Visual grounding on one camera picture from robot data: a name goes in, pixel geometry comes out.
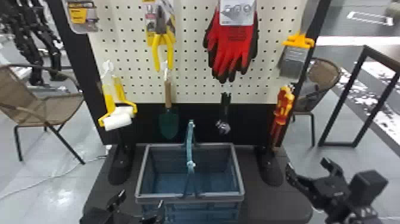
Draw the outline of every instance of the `blue plastic basket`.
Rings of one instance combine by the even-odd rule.
[[[136,186],[143,213],[164,200],[168,223],[238,220],[245,190],[233,144],[193,144],[190,171],[186,144],[147,145]]]

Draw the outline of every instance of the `black stand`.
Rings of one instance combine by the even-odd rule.
[[[282,185],[283,173],[280,170],[276,153],[271,148],[257,146],[254,147],[254,154],[262,181],[270,186]]]
[[[358,59],[356,66],[353,69],[349,82],[347,83],[345,90],[343,91],[342,95],[340,96],[339,102],[337,102],[335,109],[329,119],[328,124],[325,127],[325,130],[318,142],[318,146],[339,146],[339,147],[357,147],[360,140],[363,138],[364,134],[372,124],[376,114],[380,111],[383,104],[389,97],[390,93],[392,92],[393,88],[396,86],[397,81],[400,78],[400,45],[396,46],[367,46],[364,45],[364,49],[361,52],[361,55]],[[365,121],[364,125],[362,126],[360,132],[357,134],[355,139],[352,142],[326,142],[326,138],[332,129],[332,126],[338,117],[340,110],[342,109],[343,104],[345,103],[347,96],[349,95],[349,91],[351,90],[355,80],[357,79],[358,74],[360,73],[361,66],[363,66],[367,57],[370,57],[386,67],[392,69],[396,72],[394,77],[392,78],[390,84],[388,84],[387,88],[383,91],[382,96],[380,97],[378,104],[375,108],[371,111],[371,114],[368,116],[367,120]]]
[[[112,185],[121,185],[128,180],[132,171],[133,159],[135,157],[136,144],[134,142],[128,142],[129,136],[124,136],[124,128],[118,129],[120,134],[120,143],[116,146],[110,172],[108,173],[108,181]]]

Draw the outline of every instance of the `wooden handle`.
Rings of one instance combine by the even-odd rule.
[[[171,82],[165,81],[165,107],[170,109],[172,107],[172,97],[171,97]]]

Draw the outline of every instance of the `basket handle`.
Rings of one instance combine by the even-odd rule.
[[[184,147],[186,148],[186,166],[187,166],[187,177],[185,182],[185,189],[183,190],[182,199],[187,196],[188,186],[190,179],[193,179],[193,187],[195,190],[195,197],[198,198],[199,194],[196,188],[196,177],[195,177],[195,167],[196,163],[193,161],[193,154],[192,154],[192,142],[196,144],[195,136],[194,136],[194,128],[195,122],[193,120],[189,120],[187,124],[186,130],[186,138],[184,142]]]

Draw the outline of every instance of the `metal rack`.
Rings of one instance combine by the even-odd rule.
[[[198,121],[198,136],[196,137],[199,141],[223,141],[250,145],[265,143],[273,121],[278,88],[289,82],[295,82],[295,80],[278,77],[277,63],[283,51],[281,41],[286,40],[290,33],[298,30],[304,1],[258,1],[259,54],[248,74],[238,75],[232,87],[230,87],[231,84],[228,86],[233,93],[232,103],[234,104],[230,109],[232,131],[226,138],[221,138],[215,128],[220,92],[226,86],[221,86],[211,78],[211,71],[204,62],[207,54],[201,45],[204,29],[210,22],[217,0],[190,1],[190,4],[189,1],[174,1],[178,18],[175,59],[178,61],[174,62],[175,87],[173,91],[177,98],[173,101],[177,103],[180,114],[183,115],[180,116],[180,123],[185,124],[188,119]],[[61,1],[48,1],[58,33],[104,144],[114,144],[119,141],[116,132],[105,132],[96,122],[106,112],[100,88],[99,74],[102,70],[99,66],[107,59],[114,62],[117,68],[116,74],[123,77],[128,99],[138,103],[139,114],[136,127],[126,130],[127,133],[136,137],[130,139],[132,143],[165,142],[155,121],[163,107],[163,88],[160,87],[162,80],[158,79],[159,75],[154,71],[150,49],[143,42],[142,29],[145,22],[142,21],[144,12],[140,2],[96,1],[100,16],[99,26],[102,31],[91,34],[89,40],[87,35],[77,35],[70,30]],[[314,40],[318,38],[329,4],[330,0],[319,3],[314,21],[307,33],[308,37]],[[313,49],[309,52],[306,64],[310,62],[312,54]],[[301,73],[298,86],[301,86],[304,81],[305,71],[306,68]],[[299,94],[299,91],[300,89],[295,90],[295,96]],[[283,128],[281,140],[285,135],[285,129],[286,127]],[[180,127],[180,132],[173,140],[174,142],[184,140],[184,130],[184,126]]]
[[[216,0],[174,1],[177,42],[174,44],[173,102],[218,103],[226,86],[211,77],[207,52],[202,46],[204,30],[213,17]],[[100,32],[89,35],[99,71],[110,59],[122,78],[130,101],[164,102],[163,77],[154,69],[151,48],[145,40],[145,9],[141,1],[96,1]],[[282,42],[299,30],[305,0],[258,1],[260,23],[258,56],[248,74],[237,73],[226,83],[232,103],[275,104],[279,88],[297,80],[279,77],[277,64]],[[165,60],[166,54],[160,54]]]

